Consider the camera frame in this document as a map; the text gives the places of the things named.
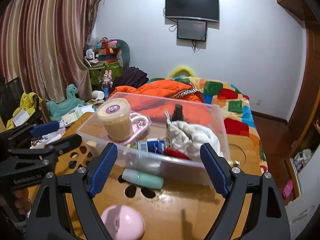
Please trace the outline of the left hand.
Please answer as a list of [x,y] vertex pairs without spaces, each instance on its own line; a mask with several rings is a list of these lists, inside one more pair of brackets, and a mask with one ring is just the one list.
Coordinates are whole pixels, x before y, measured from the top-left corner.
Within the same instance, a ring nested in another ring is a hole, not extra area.
[[18,208],[20,214],[26,215],[31,210],[28,189],[16,190],[14,194],[16,197],[15,206]]

